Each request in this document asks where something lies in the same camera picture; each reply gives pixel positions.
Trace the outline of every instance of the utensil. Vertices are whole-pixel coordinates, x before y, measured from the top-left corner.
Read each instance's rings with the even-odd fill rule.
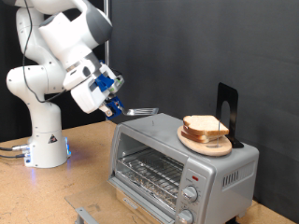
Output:
[[[139,108],[139,109],[125,109],[121,107],[121,112],[125,116],[147,116],[158,114],[159,108]]]
[[[222,147],[222,145],[219,145],[219,136],[220,136],[220,134],[221,134],[221,120],[219,119],[217,145],[207,145],[207,147],[210,147],[210,148]]]

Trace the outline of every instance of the blue light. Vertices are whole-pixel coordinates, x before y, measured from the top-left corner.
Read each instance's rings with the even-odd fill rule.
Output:
[[[33,168],[32,168],[32,170],[31,170],[31,183],[32,183],[33,185],[36,184],[36,170],[33,169]]]
[[[72,152],[69,150],[69,144],[67,137],[65,138],[65,145],[66,145],[66,150],[67,150],[67,157],[70,157],[72,155]]]

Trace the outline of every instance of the black holder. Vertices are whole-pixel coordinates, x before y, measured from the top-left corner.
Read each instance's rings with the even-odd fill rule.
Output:
[[[232,87],[226,86],[223,83],[218,85],[218,97],[217,97],[217,108],[216,108],[216,118],[221,120],[221,111],[222,105],[224,102],[227,102],[230,106],[230,133],[227,138],[231,141],[233,148],[242,148],[244,145],[235,139],[235,124],[236,124],[236,115],[237,115],[237,101],[238,93]]]

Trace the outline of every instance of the warning label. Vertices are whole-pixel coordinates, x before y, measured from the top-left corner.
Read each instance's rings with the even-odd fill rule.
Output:
[[[50,143],[54,143],[54,142],[57,142],[57,138],[54,136],[54,134],[50,137],[50,140],[49,140],[49,144]]]

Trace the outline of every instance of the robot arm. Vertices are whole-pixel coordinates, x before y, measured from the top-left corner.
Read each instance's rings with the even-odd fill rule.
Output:
[[[26,7],[24,0],[3,1],[12,6]],[[111,37],[109,18],[87,0],[26,0],[26,3],[39,12],[54,14],[41,22],[38,30],[52,54],[61,62],[66,72],[64,89],[71,91],[79,107],[85,113],[100,108],[108,119],[120,114],[122,104],[113,94],[124,80],[122,76],[115,76],[93,54],[95,47]],[[73,21],[62,13],[70,8],[81,11]]]

